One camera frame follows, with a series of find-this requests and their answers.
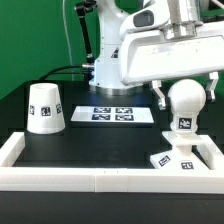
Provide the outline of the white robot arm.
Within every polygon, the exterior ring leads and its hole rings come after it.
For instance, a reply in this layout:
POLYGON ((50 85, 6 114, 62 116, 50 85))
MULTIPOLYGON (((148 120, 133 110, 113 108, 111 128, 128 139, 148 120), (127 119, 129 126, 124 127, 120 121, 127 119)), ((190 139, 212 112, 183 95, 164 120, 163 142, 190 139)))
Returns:
POLYGON ((218 73, 224 71, 224 21, 205 23, 200 10, 208 0, 144 0, 133 14, 115 0, 96 0, 100 54, 90 87, 121 95, 149 83, 164 109, 164 80, 207 75, 214 99, 218 73))

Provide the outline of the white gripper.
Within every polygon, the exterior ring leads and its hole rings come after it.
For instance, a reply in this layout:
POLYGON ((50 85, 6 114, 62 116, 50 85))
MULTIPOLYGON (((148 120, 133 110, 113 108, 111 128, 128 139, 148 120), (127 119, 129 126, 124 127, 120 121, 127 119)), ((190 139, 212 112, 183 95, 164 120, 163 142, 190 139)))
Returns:
POLYGON ((121 82, 151 82, 160 110, 166 109, 160 80, 209 73, 207 100, 215 101, 217 71, 224 70, 224 20, 203 23, 175 18, 167 9, 143 9, 124 20, 120 37, 121 82))

